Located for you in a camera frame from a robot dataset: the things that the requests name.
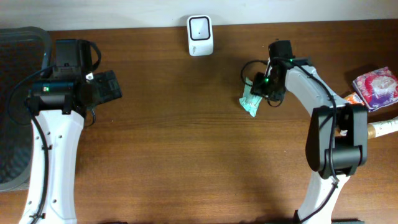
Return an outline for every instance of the robotic arm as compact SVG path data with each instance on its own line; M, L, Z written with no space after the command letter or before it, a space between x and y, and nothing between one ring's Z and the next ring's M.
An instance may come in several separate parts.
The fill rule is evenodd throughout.
M307 59L293 56L290 41L270 44L269 56L266 74L256 75L251 93L269 101L282 101L288 90L311 116L305 152L312 175L294 220L305 224L331 223L342 187L356 168L366 162L367 109L340 98ZM347 136L334 137L336 125L347 129Z
M121 97L113 71L92 74L101 61L101 52L94 43L58 40L56 47L56 65L52 72L41 74L28 96L34 148L29 193L20 224L77 223L73 186L86 111ZM98 54L94 64L91 47Z

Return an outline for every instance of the pink snack bag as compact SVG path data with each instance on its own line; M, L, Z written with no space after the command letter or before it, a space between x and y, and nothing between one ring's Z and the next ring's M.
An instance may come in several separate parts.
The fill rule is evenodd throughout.
M353 86L370 112L398 101L398 80L388 67L359 76Z

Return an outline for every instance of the brown table surface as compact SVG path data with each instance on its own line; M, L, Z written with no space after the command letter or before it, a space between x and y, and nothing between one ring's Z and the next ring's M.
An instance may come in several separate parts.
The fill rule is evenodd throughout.
M114 70L123 98L96 110L78 146L79 223L238 223L292 217L310 178L305 141L310 117L288 93L252 118L240 106L239 72L267 59L267 46L290 39L339 95L351 81L389 66L398 74L398 21L215 26L215 50L191 57L185 27L51 32L87 39ZM265 67L247 70L253 77ZM369 114L398 115L398 104ZM369 141L368 162L344 186L333 218L398 220L398 133ZM16 223L26 191L0 194L0 223Z

